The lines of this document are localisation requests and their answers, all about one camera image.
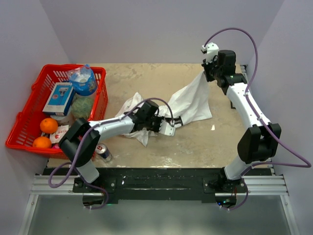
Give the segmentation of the white printed t-shirt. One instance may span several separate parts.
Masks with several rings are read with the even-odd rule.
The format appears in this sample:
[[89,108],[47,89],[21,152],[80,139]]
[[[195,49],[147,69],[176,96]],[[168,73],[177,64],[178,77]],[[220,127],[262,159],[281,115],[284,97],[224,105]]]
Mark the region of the white printed t-shirt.
[[[175,128],[180,128],[194,121],[212,118],[208,105],[209,88],[204,72],[200,72],[191,83],[175,92],[168,104],[173,112]],[[136,92],[133,97],[126,100],[115,115],[115,117],[130,111],[137,103],[143,100],[143,97]],[[166,105],[159,107],[159,115],[170,118],[170,111]],[[157,134],[146,129],[136,131],[131,134],[123,134],[127,138],[136,138],[145,147],[148,144],[149,137],[156,137]]]

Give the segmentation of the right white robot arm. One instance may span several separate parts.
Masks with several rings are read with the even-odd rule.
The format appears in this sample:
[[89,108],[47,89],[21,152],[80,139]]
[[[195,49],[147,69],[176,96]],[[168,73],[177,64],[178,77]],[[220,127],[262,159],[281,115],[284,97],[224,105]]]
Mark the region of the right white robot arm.
[[247,81],[241,73],[236,73],[236,54],[231,50],[220,50],[216,44],[203,46],[205,58],[202,62],[208,82],[216,81],[231,105],[242,118],[246,131],[237,145],[238,156],[224,168],[225,176],[218,180],[218,187],[223,192],[230,192],[235,187],[235,180],[251,165],[265,162],[274,157],[278,142],[269,131],[279,138],[281,127],[272,124],[262,115],[261,110],[247,90]]

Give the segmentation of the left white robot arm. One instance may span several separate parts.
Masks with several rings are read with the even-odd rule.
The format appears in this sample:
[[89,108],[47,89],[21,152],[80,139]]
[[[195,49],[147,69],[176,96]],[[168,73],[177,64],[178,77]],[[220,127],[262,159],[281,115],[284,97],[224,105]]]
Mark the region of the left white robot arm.
[[90,192],[101,188],[100,173],[92,163],[92,156],[102,140],[142,129],[158,132],[162,119],[158,105],[146,100],[131,113],[101,121],[79,118],[59,141],[59,148],[85,179],[84,186]]

